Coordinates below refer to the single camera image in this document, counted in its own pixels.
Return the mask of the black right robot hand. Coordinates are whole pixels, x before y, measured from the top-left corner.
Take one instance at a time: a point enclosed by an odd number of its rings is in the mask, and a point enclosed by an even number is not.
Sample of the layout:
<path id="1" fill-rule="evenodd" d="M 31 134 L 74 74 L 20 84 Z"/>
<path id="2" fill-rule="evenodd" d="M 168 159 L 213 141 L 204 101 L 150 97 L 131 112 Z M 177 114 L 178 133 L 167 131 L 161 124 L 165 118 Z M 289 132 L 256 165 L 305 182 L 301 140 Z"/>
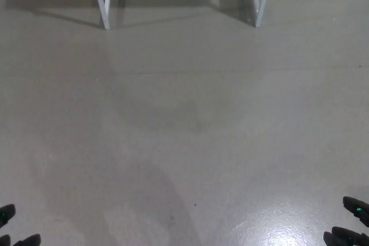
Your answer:
<path id="1" fill-rule="evenodd" d="M 349 196 L 343 197 L 342 202 L 350 213 L 368 227 L 368 203 Z M 324 232 L 323 240 L 328 246 L 368 246 L 368 235 L 338 226 L 332 227 L 331 232 Z"/>

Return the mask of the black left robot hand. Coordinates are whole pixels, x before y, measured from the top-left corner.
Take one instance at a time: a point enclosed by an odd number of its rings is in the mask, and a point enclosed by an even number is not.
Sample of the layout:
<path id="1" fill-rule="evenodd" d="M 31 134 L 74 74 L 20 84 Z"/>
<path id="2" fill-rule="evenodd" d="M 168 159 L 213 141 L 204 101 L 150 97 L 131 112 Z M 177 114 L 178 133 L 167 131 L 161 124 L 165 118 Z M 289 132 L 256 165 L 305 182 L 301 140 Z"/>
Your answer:
<path id="1" fill-rule="evenodd" d="M 3 228 L 16 215 L 14 204 L 1 207 L 1 228 Z M 40 234 L 33 234 L 25 239 L 12 244 L 11 237 L 8 234 L 1 236 L 1 246 L 40 246 L 42 242 Z"/>

